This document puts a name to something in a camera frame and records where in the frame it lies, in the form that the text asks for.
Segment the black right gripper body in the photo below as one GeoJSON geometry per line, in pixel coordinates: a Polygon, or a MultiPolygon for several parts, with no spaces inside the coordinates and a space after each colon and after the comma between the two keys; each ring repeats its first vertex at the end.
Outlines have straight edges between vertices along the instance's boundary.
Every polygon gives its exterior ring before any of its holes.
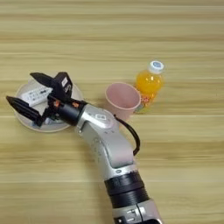
{"type": "Polygon", "coordinates": [[[57,99],[52,94],[47,97],[48,107],[44,110],[43,115],[39,115],[34,122],[41,127],[47,118],[61,121],[76,126],[81,118],[81,113],[87,105],[85,101],[78,101],[73,98],[57,99]]]}

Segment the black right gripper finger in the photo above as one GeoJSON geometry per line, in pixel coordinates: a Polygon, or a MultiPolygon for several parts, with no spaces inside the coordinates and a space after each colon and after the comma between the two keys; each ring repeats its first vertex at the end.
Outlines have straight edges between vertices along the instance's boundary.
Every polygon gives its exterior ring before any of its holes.
{"type": "Polygon", "coordinates": [[[41,126],[43,118],[40,113],[29,106],[29,104],[19,98],[7,96],[6,100],[8,103],[22,116],[33,121],[37,126],[41,126]]]}
{"type": "Polygon", "coordinates": [[[40,83],[41,85],[48,87],[48,88],[54,88],[54,83],[53,83],[53,77],[44,74],[44,73],[30,73],[30,76],[37,81],[38,83],[40,83]]]}

